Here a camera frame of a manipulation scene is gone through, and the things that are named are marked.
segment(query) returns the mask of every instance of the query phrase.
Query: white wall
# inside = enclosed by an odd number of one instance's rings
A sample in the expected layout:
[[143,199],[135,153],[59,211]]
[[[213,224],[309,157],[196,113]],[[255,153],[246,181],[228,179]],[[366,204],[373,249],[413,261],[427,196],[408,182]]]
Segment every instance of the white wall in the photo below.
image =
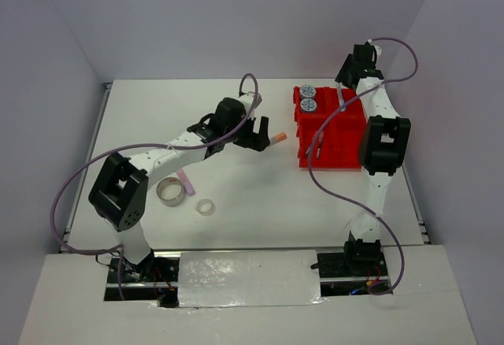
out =
[[103,93],[50,0],[0,0],[0,29],[0,342],[10,345],[56,251],[52,197],[84,160]]
[[[413,123],[407,162],[422,213],[447,248],[479,345],[504,341],[503,8],[426,0],[407,37],[419,73],[390,87]],[[389,75],[411,64],[401,52]]]
[[404,38],[423,1],[55,0],[102,80],[333,77],[352,44]]

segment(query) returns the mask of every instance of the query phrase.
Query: cable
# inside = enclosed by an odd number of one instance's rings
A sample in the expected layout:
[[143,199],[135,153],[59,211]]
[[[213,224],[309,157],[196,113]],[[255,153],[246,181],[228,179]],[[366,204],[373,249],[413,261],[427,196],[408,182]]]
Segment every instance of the cable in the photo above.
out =
[[313,150],[315,148],[315,144],[317,143],[317,139],[320,136],[320,134],[323,132],[323,130],[325,129],[325,127],[334,119],[334,117],[336,115],[338,115],[339,113],[341,113],[341,111],[343,109],[345,109],[347,106],[349,106],[351,103],[353,103],[353,102],[357,101],[358,99],[360,99],[361,97],[363,97],[363,96],[365,96],[365,95],[367,95],[367,94],[375,91],[379,86],[381,86],[383,84],[386,84],[386,83],[400,83],[402,81],[409,80],[410,78],[412,78],[413,76],[415,76],[415,74],[418,71],[418,57],[415,54],[415,51],[413,50],[413,48],[411,48],[410,45],[407,44],[406,42],[404,42],[404,41],[402,41],[400,39],[388,38],[388,37],[375,38],[375,39],[371,39],[371,40],[373,42],[374,41],[379,41],[379,40],[390,40],[392,42],[401,43],[413,55],[413,59],[414,59],[414,62],[415,62],[415,68],[411,72],[411,74],[409,74],[407,77],[403,77],[403,78],[400,78],[400,79],[383,80],[380,83],[378,83],[377,85],[375,85],[374,87],[368,89],[367,91],[363,91],[359,95],[356,95],[352,99],[346,101],[338,109],[336,109],[328,117],[328,119],[325,120],[325,122],[321,125],[321,127],[317,130],[317,132],[315,133],[315,135],[312,138],[312,143],[309,146],[309,152],[308,152],[308,172],[309,172],[309,176],[311,177],[311,179],[315,183],[315,185],[317,185],[317,187],[320,188],[324,193],[327,193],[327,194],[329,194],[329,195],[331,195],[331,196],[333,196],[335,198],[342,199],[343,201],[346,201],[346,202],[352,203],[352,204],[354,204],[354,205],[356,205],[358,207],[361,207],[363,210],[367,211],[371,216],[375,217],[385,227],[385,229],[388,231],[388,233],[390,233],[392,239],[395,242],[395,245],[397,246],[397,249],[398,249],[398,252],[399,252],[399,256],[401,258],[401,269],[399,270],[399,275],[397,277],[397,280],[387,290],[381,291],[381,292],[372,292],[372,287],[374,287],[374,286],[376,286],[378,284],[385,284],[385,283],[387,283],[386,281],[379,281],[379,282],[376,282],[375,284],[373,284],[372,286],[368,287],[368,293],[369,294],[372,294],[372,295],[385,295],[385,294],[389,294],[389,293],[393,292],[393,290],[401,283],[402,277],[404,275],[404,268],[405,268],[404,252],[402,250],[402,246],[401,246],[401,243],[399,242],[399,239],[397,238],[397,236],[392,231],[392,228],[390,228],[389,225],[381,217],[379,217],[378,215],[376,215],[376,213],[372,209],[370,209],[369,207],[367,207],[365,204],[360,203],[359,201],[356,201],[356,200],[354,200],[352,198],[349,198],[349,197],[346,197],[344,195],[335,193],[334,191],[330,191],[325,186],[323,186],[317,180],[317,178],[315,177],[315,175],[313,174],[313,166],[312,166]]
[[154,282],[154,296],[159,300],[158,291],[156,290],[156,272],[153,273],[152,281]]
[[[108,253],[113,253],[113,252],[120,252],[120,264],[122,263],[122,259],[124,258],[124,248],[122,244],[117,244],[115,247],[109,248],[109,249],[98,249],[98,250],[86,250],[86,249],[77,249],[74,247],[71,247],[68,245],[57,233],[57,228],[56,228],[56,207],[57,204],[59,203],[61,196],[65,192],[65,189],[71,184],[71,182],[84,171],[85,169],[89,168],[90,165],[94,164],[95,162],[110,156],[111,154],[114,154],[116,152],[120,152],[122,150],[132,150],[135,148],[173,148],[174,150],[199,150],[202,148],[207,148],[211,147],[215,144],[218,144],[220,142],[225,141],[228,139],[230,136],[233,136],[244,124],[245,122],[250,118],[250,115],[254,111],[255,107],[260,103],[259,101],[259,86],[258,86],[258,81],[255,78],[255,76],[252,73],[246,73],[239,85],[239,93],[242,92],[243,88],[243,83],[245,82],[246,78],[250,77],[254,81],[254,98],[252,100],[252,105],[250,106],[249,110],[246,112],[245,116],[242,118],[242,120],[234,127],[230,132],[228,132],[226,135],[220,137],[219,139],[215,139],[214,141],[210,143],[205,143],[197,146],[170,146],[169,144],[161,144],[161,143],[139,143],[139,144],[132,144],[128,146],[122,146],[118,148],[114,148],[113,150],[108,150],[102,154],[99,154],[98,156],[92,158],[90,161],[86,162],[84,165],[82,165],[75,173],[73,173],[60,187],[58,192],[56,193],[56,196],[54,197],[53,203],[50,207],[50,215],[49,215],[49,223],[50,223],[50,231],[53,237],[57,240],[57,242],[60,244],[61,247],[65,248],[67,251],[70,253],[74,254],[82,254],[86,256],[97,256],[100,254],[108,254]],[[120,285],[120,264],[119,267],[117,268],[117,282],[119,285],[119,294],[121,296],[121,299],[124,300],[124,296],[122,294],[121,290],[121,285]]]
[[156,268],[157,270],[157,274],[159,274],[159,276],[161,277],[161,279],[166,283],[166,285],[168,286],[168,289],[170,291],[175,291],[175,288],[166,280],[166,278],[163,277],[163,275],[161,274],[161,272],[159,271],[159,268]]
[[99,256],[99,254],[96,254],[96,255],[94,256],[95,261],[96,261],[98,264],[103,265],[103,266],[106,266],[107,268],[109,268],[109,267],[110,267],[110,265],[109,265],[109,264],[104,264],[103,262],[100,262],[100,260],[98,260],[98,256]]
[[117,290],[119,290],[120,300],[124,299],[123,285],[122,285],[122,265],[124,260],[124,247],[120,248],[119,262],[117,263]]

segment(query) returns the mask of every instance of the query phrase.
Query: pink object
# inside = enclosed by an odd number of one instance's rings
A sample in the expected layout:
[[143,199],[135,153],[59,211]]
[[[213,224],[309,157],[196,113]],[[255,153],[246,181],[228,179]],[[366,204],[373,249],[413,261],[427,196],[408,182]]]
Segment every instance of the pink object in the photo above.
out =
[[184,172],[183,169],[177,171],[176,175],[179,177],[180,182],[182,182],[183,188],[186,189],[186,194],[192,197],[194,194],[196,194],[195,189],[193,188],[191,182],[187,178],[187,174]]

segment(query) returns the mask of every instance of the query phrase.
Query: orange object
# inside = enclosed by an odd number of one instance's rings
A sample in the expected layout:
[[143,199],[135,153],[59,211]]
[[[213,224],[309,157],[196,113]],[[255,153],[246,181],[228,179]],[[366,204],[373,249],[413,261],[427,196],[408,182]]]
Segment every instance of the orange object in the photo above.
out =
[[[338,92],[334,87],[317,87],[314,100],[317,102],[316,113],[303,113],[299,103],[299,87],[294,88],[294,120],[298,123],[299,168],[308,167],[308,148],[313,136],[322,123],[339,107]],[[351,89],[343,89],[343,100],[355,97]],[[359,169],[358,148],[364,135],[366,120],[360,100],[349,105],[339,113],[324,130],[324,146],[317,155],[317,145],[313,149],[312,166],[329,169]]]
[[285,132],[281,132],[280,134],[273,136],[273,138],[276,139],[277,143],[280,143],[282,140],[287,138],[287,134]]
[[281,141],[284,141],[287,138],[287,134],[285,132],[281,132],[280,134],[276,134],[269,138],[269,146],[274,146]]

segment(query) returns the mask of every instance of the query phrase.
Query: black bracket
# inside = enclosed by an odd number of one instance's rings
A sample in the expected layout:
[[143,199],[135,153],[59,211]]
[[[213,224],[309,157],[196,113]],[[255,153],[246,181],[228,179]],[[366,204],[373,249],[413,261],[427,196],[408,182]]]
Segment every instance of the black bracket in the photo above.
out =
[[343,252],[345,254],[344,265],[351,273],[359,275],[380,264],[381,243],[379,240],[374,243],[365,243],[362,239],[356,240],[350,232]]
[[346,57],[335,81],[355,90],[360,79],[376,77],[383,80],[383,73],[376,69],[376,59],[377,53],[374,45],[368,42],[355,44],[354,52]]
[[105,160],[89,193],[89,202],[118,232],[126,231],[145,211],[148,183],[145,170],[138,170],[129,158],[116,152]]
[[[204,143],[210,143],[215,139],[229,133],[235,128],[246,114],[245,106],[237,99],[224,98],[219,102],[215,113],[206,114],[197,124],[193,124],[187,130],[194,132]],[[249,119],[230,138],[213,147],[209,147],[205,158],[209,158],[224,149],[225,144],[234,143],[242,148],[249,148],[258,152],[269,146],[268,126],[269,119],[261,117],[259,132],[254,132],[255,119]]]
[[[407,118],[370,117],[359,146],[359,163],[372,176],[376,172],[392,176],[404,162],[410,129]],[[383,141],[382,135],[388,135],[393,141]]]

